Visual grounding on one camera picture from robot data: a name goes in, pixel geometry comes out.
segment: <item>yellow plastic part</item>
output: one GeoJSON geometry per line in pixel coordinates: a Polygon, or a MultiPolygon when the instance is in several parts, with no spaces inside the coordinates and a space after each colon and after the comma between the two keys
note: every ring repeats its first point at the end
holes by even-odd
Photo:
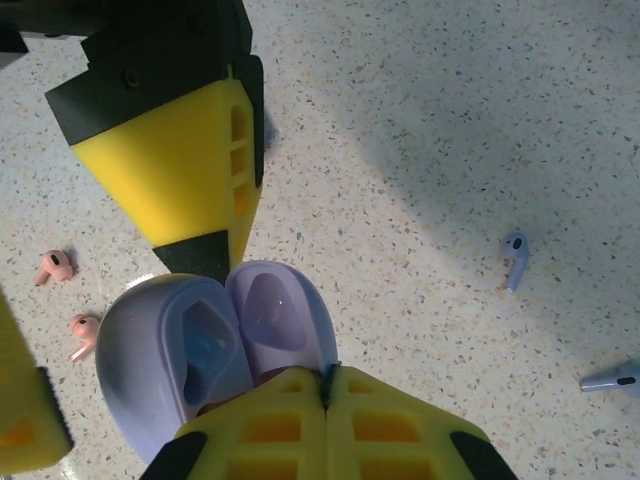
{"type": "Polygon", "coordinates": [[[0,292],[0,475],[49,467],[71,451],[53,395],[0,292]]]}
{"type": "Polygon", "coordinates": [[[189,480],[326,480],[318,382],[292,368],[178,431],[208,440],[189,480]]]}
{"type": "Polygon", "coordinates": [[[451,441],[475,425],[351,367],[324,411],[313,374],[287,370],[186,424],[207,443],[188,480],[473,480],[451,441]]]}
{"type": "Polygon", "coordinates": [[[475,425],[352,367],[338,368],[327,410],[329,480],[473,480],[452,432],[475,425]]]}
{"type": "Polygon", "coordinates": [[[72,149],[154,247],[228,230],[241,263],[260,189],[253,108],[231,74],[72,149]]]}

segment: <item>pink earbud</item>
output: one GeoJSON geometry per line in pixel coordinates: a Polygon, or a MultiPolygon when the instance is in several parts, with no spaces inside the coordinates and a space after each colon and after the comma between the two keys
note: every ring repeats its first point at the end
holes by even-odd
{"type": "Polygon", "coordinates": [[[71,319],[71,331],[76,337],[84,340],[82,346],[69,356],[71,360],[77,362],[93,351],[96,347],[99,326],[98,319],[82,313],[71,319]]]}
{"type": "Polygon", "coordinates": [[[56,282],[69,280],[73,277],[73,267],[69,262],[69,257],[61,250],[49,250],[42,256],[42,267],[38,271],[36,278],[33,280],[36,286],[42,285],[47,281],[49,275],[56,282]]]}

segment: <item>black screw hole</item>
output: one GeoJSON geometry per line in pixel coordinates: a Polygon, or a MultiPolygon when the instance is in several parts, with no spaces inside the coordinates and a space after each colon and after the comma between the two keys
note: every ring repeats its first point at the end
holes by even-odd
{"type": "Polygon", "coordinates": [[[127,88],[138,88],[140,86],[140,77],[138,76],[138,72],[131,68],[125,68],[122,71],[122,81],[124,86],[127,88]]]}

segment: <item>earbud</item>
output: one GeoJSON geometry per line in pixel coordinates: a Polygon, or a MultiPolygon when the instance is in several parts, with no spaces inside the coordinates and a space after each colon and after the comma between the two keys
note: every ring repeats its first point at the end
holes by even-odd
{"type": "Polygon", "coordinates": [[[522,232],[514,232],[502,242],[502,255],[513,260],[511,271],[505,284],[508,292],[515,292],[527,269],[529,242],[522,232]]]}
{"type": "Polygon", "coordinates": [[[71,331],[76,337],[84,340],[82,346],[69,356],[71,360],[77,362],[93,351],[98,339],[99,326],[100,322],[88,315],[79,314],[71,319],[71,331]]]}
{"type": "Polygon", "coordinates": [[[618,368],[580,380],[583,392],[621,389],[632,397],[640,398],[640,365],[627,362],[618,368]]]}
{"type": "Polygon", "coordinates": [[[42,267],[33,280],[36,286],[47,281],[49,275],[57,282],[69,280],[73,277],[73,267],[69,257],[61,250],[49,250],[42,256],[42,267]]]}

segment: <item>lavender earbud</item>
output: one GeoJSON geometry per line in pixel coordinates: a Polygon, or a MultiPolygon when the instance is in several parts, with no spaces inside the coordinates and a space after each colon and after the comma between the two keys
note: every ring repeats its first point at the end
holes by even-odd
{"type": "Polygon", "coordinates": [[[640,398],[640,365],[627,362],[608,372],[580,380],[583,392],[621,389],[633,397],[640,398]]]}
{"type": "Polygon", "coordinates": [[[529,259],[529,242],[524,233],[514,232],[505,238],[502,242],[502,255],[513,260],[505,286],[508,292],[515,292],[524,271],[527,269],[527,260],[529,259]]]}

